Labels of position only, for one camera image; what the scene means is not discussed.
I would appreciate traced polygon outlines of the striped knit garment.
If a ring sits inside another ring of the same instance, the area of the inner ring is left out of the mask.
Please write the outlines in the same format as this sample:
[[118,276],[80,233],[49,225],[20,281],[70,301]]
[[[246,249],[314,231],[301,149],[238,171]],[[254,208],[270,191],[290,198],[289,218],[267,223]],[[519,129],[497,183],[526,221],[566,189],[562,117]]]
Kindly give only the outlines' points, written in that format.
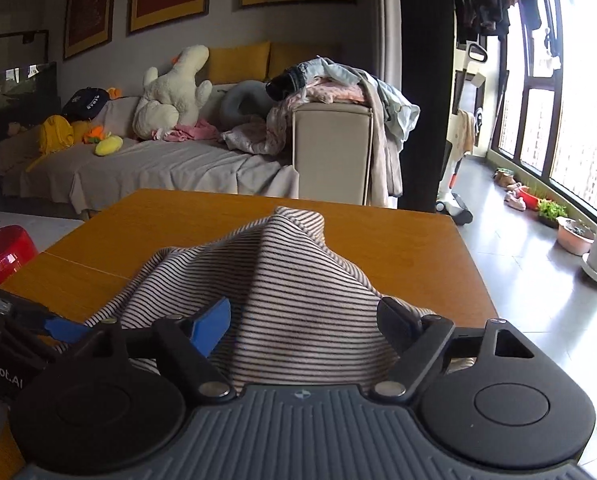
[[381,297],[355,263],[327,246],[321,214],[279,207],[221,240],[159,250],[85,324],[117,318],[145,328],[227,298],[232,321],[210,360],[236,388],[370,388],[397,360],[378,328]]

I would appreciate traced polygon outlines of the green plant tray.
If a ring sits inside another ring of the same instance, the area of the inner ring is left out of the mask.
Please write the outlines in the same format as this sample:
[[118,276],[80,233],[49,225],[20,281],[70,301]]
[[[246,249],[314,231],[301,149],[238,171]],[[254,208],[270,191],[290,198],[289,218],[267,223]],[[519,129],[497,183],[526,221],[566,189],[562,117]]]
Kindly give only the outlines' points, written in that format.
[[540,198],[537,203],[537,218],[544,226],[549,226],[552,229],[559,228],[559,218],[567,218],[567,208],[549,200],[548,198]]

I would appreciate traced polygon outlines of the black cap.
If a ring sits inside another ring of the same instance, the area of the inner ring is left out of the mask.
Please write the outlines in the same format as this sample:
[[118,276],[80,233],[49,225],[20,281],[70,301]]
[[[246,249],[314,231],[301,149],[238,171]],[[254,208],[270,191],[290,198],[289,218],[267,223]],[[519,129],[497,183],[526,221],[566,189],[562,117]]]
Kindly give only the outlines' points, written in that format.
[[61,116],[68,122],[89,122],[98,116],[108,101],[110,101],[110,95],[104,89],[92,87],[80,89],[64,105]]

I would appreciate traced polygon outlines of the pink basin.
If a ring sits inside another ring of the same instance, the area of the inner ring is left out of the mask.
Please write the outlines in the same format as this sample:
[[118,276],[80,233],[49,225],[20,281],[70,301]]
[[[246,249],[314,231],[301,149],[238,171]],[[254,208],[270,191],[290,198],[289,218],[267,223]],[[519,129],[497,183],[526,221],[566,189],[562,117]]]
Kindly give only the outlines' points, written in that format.
[[558,244],[572,255],[583,256],[591,250],[595,240],[595,233],[579,220],[559,217]]

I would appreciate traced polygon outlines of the red stool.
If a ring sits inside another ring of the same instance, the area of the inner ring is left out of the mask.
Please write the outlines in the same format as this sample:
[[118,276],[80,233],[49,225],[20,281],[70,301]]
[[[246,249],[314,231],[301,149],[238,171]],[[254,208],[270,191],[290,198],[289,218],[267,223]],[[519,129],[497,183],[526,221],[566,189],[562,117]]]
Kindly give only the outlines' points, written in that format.
[[38,250],[26,229],[21,226],[0,228],[0,284],[36,255]]

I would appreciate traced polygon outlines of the red bowl on floor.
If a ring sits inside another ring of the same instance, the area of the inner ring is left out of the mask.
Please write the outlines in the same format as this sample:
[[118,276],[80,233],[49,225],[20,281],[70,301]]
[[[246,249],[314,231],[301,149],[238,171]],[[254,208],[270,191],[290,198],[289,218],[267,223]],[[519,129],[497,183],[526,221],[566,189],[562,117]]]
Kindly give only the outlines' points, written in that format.
[[527,209],[538,210],[538,204],[541,199],[535,196],[526,186],[519,188],[518,196],[522,198]]

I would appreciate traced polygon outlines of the beige sofa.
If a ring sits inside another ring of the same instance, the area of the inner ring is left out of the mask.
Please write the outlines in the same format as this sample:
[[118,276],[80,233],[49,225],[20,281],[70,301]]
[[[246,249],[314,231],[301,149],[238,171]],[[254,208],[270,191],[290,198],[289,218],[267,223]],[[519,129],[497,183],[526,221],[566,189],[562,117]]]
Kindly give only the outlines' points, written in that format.
[[273,107],[267,122],[248,122],[216,141],[126,138],[118,151],[104,156],[84,142],[44,155],[41,128],[35,127],[0,142],[2,192],[69,204],[81,214],[108,208],[140,188],[297,198],[314,179],[320,200],[339,202],[343,191],[335,180],[348,179],[356,166],[343,162],[335,135],[343,136],[346,148],[357,144],[339,103],[325,103],[326,119],[307,130],[321,158],[316,169],[295,169],[272,145],[292,132],[291,114],[318,100],[309,86]]

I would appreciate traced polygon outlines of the orange plush toy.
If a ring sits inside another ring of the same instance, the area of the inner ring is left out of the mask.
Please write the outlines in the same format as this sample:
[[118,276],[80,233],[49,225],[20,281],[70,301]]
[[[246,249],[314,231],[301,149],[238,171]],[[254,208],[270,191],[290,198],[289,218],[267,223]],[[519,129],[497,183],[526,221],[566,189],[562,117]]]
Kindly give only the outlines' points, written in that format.
[[105,130],[102,125],[93,126],[82,136],[82,142],[85,144],[98,144],[108,139],[111,133]]

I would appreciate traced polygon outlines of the yellow plush toy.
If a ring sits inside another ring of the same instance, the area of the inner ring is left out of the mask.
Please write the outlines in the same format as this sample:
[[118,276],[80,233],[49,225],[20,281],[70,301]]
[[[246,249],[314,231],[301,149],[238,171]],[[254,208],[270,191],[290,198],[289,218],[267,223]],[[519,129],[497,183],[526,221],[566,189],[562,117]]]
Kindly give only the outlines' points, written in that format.
[[60,115],[50,116],[40,126],[38,156],[27,166],[26,172],[32,171],[48,156],[82,143],[91,126],[91,122],[69,122]]

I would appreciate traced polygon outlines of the grey neck pillow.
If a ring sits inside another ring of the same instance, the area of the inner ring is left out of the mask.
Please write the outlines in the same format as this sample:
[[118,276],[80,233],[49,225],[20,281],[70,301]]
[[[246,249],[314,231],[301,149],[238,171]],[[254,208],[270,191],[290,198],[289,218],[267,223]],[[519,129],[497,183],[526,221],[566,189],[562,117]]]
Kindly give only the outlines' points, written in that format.
[[221,125],[230,130],[253,120],[265,120],[275,105],[262,81],[241,81],[222,98],[218,117]]

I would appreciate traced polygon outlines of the pink garment on sofa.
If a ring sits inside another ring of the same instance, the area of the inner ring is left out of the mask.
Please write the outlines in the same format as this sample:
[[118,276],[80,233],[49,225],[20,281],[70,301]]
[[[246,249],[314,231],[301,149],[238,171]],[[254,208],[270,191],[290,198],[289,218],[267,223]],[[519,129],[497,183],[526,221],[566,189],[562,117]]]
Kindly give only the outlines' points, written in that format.
[[205,119],[199,119],[193,126],[176,125],[170,129],[153,130],[152,139],[165,142],[217,141],[220,133]]

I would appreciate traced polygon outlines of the small yellow-green plush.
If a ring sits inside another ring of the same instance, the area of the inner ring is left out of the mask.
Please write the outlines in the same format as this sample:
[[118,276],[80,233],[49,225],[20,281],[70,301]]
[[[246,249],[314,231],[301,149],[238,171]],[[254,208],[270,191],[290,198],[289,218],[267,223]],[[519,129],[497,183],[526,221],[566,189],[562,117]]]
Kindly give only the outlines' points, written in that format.
[[123,139],[120,136],[108,136],[107,138],[100,141],[96,148],[94,149],[94,154],[99,157],[104,157],[108,155],[112,155],[118,151],[123,146]]

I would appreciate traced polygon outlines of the framed red picture left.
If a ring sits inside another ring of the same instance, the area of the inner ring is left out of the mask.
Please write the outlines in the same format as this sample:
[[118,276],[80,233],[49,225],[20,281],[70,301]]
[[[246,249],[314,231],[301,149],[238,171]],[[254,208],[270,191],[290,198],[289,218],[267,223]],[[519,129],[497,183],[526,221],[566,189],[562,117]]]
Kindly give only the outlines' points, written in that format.
[[64,61],[112,40],[114,0],[66,0]]

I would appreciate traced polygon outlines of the yellow cushion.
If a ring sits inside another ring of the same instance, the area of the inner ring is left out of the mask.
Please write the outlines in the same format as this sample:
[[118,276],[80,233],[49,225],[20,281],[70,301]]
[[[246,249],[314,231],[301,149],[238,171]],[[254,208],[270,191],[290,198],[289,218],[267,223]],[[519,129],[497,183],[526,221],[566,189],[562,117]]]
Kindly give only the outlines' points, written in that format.
[[312,60],[313,58],[337,58],[341,47],[338,44],[291,44],[272,42],[270,44],[267,79],[279,76],[287,68]]
[[241,81],[264,81],[267,77],[271,43],[232,48],[210,49],[207,78],[213,84],[239,84]]

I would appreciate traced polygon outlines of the white plush duck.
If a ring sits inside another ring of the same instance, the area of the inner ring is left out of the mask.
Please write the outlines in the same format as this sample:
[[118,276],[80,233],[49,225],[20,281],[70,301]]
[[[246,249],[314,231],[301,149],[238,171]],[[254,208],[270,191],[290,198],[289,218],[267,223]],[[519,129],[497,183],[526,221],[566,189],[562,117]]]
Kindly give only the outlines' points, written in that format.
[[184,48],[166,74],[160,75],[156,67],[146,71],[132,122],[139,139],[151,139],[156,130],[196,124],[213,90],[209,80],[198,84],[195,79],[209,58],[210,49],[197,44]]

